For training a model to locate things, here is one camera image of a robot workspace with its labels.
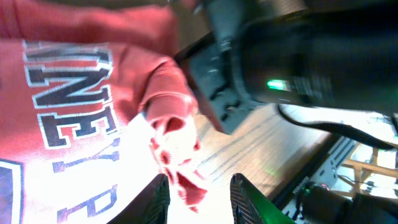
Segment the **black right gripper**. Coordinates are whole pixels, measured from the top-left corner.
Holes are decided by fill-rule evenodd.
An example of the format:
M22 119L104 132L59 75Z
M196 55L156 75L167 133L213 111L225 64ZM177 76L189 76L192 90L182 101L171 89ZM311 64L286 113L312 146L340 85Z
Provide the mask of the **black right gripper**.
M180 52L175 56L186 72L200 111L221 133L232 134L258 107L265 103L245 103L233 88L211 32L183 34Z

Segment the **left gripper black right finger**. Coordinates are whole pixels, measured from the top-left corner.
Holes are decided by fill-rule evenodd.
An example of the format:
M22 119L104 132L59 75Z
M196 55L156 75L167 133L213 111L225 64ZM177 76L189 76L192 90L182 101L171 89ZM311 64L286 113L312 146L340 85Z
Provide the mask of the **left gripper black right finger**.
M295 224L241 173L232 176L229 191L234 224Z

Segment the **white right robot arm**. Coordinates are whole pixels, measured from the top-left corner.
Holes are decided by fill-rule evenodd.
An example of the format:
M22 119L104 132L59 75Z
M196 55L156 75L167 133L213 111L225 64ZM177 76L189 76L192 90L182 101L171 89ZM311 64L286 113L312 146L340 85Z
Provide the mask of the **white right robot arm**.
M176 59L217 131L268 103L397 113L396 1L199 5L210 32Z

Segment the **orange red t-shirt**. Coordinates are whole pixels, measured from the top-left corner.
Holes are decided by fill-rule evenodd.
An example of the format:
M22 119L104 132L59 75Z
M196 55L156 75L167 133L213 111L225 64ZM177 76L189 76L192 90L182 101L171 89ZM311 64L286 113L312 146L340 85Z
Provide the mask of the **orange red t-shirt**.
M1 1L1 222L107 223L157 173L208 195L168 4Z

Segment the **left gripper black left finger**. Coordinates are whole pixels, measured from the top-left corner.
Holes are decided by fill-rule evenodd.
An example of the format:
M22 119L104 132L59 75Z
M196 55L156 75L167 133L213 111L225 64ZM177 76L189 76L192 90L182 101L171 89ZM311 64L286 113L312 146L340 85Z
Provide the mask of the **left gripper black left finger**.
M156 175L135 199L108 224L167 224L169 180Z

